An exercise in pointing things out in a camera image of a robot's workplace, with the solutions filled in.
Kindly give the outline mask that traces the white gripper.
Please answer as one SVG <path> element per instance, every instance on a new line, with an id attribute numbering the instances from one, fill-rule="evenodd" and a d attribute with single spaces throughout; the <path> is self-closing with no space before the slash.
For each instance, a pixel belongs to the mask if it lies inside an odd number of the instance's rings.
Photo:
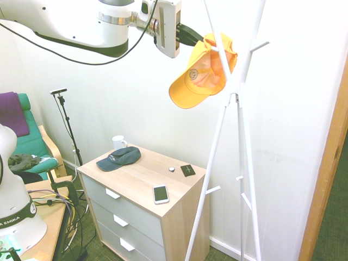
<path id="1" fill-rule="evenodd" d="M 170 58 L 179 54 L 179 43 L 195 46 L 203 41 L 203 36 L 180 23 L 181 8 L 182 1 L 157 1 L 155 9 L 156 47 Z"/>

